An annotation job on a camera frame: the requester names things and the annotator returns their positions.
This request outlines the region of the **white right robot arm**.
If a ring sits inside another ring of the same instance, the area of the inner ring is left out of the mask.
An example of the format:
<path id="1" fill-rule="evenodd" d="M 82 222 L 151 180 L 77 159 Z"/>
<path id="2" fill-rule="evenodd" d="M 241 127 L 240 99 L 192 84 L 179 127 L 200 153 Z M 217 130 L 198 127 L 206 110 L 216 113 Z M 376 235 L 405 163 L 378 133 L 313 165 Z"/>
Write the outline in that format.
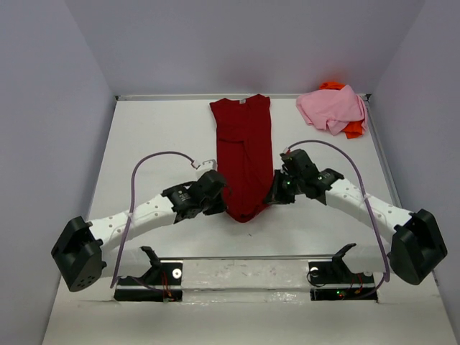
<path id="1" fill-rule="evenodd" d="M 350 243 L 331 259 L 331 274 L 346 282 L 355 274 L 393 273 L 410 285 L 419 285 L 448 254 L 432 213 L 408 211 L 362 192 L 341 173 L 319 170 L 302 149 L 282 153 L 264 203 L 287 205 L 296 196 L 316 200 L 368 226 L 376 246 Z"/>

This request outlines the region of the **dark red t shirt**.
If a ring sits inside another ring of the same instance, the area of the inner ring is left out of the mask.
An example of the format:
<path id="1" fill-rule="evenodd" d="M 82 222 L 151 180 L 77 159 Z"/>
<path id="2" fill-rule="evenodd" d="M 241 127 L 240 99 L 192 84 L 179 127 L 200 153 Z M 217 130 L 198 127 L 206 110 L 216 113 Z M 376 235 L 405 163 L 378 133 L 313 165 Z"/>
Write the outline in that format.
<path id="1" fill-rule="evenodd" d="M 246 223 L 266 209 L 273 181 L 270 98 L 257 94 L 242 100 L 210 103 L 216 122 L 218 171 L 226 178 L 227 213 Z"/>

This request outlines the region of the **orange t shirt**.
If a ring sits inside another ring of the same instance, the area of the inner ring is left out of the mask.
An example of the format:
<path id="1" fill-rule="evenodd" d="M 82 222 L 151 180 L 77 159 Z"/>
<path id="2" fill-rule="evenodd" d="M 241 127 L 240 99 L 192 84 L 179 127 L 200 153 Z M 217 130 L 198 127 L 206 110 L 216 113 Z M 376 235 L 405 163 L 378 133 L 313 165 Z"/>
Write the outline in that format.
<path id="1" fill-rule="evenodd" d="M 336 81 L 327 81 L 325 83 L 322 83 L 320 86 L 320 89 L 326 89 L 326 90 L 341 90 L 343 87 L 346 85 L 343 83 L 338 83 Z M 357 137 L 360 137 L 364 133 L 363 129 L 363 123 L 364 123 L 365 118 L 363 117 L 360 120 L 356 121 L 350 121 L 343 129 L 342 132 L 346 134 L 346 137 L 348 139 L 355 139 Z"/>

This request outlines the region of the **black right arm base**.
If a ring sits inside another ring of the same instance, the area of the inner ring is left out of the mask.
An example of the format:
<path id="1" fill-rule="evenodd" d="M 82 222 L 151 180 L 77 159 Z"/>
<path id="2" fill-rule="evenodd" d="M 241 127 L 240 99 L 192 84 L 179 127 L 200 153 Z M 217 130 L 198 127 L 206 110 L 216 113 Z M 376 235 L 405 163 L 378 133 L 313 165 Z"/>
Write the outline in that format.
<path id="1" fill-rule="evenodd" d="M 372 300 L 377 302 L 373 275 L 353 273 L 343 261 L 356 244 L 347 244 L 329 260 L 308 263 L 306 279 L 312 301 Z"/>

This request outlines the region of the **pink t shirt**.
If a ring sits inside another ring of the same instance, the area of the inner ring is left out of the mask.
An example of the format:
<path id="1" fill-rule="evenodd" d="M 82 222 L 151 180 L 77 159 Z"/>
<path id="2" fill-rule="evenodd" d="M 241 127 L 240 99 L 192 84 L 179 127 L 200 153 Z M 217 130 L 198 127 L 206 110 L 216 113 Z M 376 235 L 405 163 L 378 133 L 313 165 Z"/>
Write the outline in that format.
<path id="1" fill-rule="evenodd" d="M 326 90 L 319 87 L 317 91 L 299 96 L 296 100 L 296 107 L 305 123 L 336 136 L 344 133 L 342 129 L 350 121 L 364 117 L 362 125 L 364 135 L 367 130 L 367 108 L 352 87 L 345 85 L 341 90 Z"/>

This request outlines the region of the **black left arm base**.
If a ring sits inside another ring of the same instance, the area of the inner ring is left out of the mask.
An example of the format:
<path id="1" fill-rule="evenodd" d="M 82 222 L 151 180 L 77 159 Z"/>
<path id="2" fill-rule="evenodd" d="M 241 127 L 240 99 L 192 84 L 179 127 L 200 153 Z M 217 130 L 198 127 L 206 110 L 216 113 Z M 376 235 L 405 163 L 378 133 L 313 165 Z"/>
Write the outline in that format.
<path id="1" fill-rule="evenodd" d="M 160 259 L 151 247 L 140 250 L 148 258 L 149 267 L 140 277 L 120 278 L 114 292 L 119 302 L 181 302 L 183 299 L 183 261 Z"/>

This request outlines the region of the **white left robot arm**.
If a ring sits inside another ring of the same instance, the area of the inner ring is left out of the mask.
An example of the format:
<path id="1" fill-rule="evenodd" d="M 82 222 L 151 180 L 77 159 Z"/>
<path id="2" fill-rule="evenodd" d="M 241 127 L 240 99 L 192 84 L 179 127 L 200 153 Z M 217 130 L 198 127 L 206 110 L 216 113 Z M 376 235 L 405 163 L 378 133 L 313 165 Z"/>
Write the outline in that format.
<path id="1" fill-rule="evenodd" d="M 124 246 L 137 236 L 200 213 L 224 212 L 225 187 L 223 175 L 209 170 L 197 181 L 170 187 L 132 211 L 92 221 L 81 216 L 69 220 L 51 250 L 67 288 L 76 293 L 103 276 L 119 277 Z"/>

